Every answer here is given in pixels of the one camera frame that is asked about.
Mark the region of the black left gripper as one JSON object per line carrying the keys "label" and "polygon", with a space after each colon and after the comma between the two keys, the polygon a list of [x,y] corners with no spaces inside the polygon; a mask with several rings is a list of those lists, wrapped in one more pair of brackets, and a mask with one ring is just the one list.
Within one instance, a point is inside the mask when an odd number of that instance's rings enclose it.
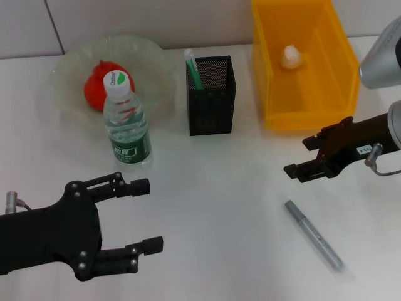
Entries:
{"label": "black left gripper", "polygon": [[1,274],[62,262],[87,281],[101,242],[98,210],[87,186],[72,182],[51,206],[1,216]]}

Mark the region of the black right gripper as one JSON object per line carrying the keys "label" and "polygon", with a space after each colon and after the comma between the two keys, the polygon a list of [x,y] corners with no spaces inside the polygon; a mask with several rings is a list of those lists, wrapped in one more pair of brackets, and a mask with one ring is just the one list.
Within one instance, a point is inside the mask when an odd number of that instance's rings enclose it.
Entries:
{"label": "black right gripper", "polygon": [[318,149],[316,159],[283,168],[291,179],[301,183],[338,176],[348,165],[366,159],[368,154],[362,151],[368,146],[381,144],[383,154],[393,152],[387,114],[361,122],[347,117],[335,125],[322,128],[316,135],[303,139],[302,143],[309,151]]}

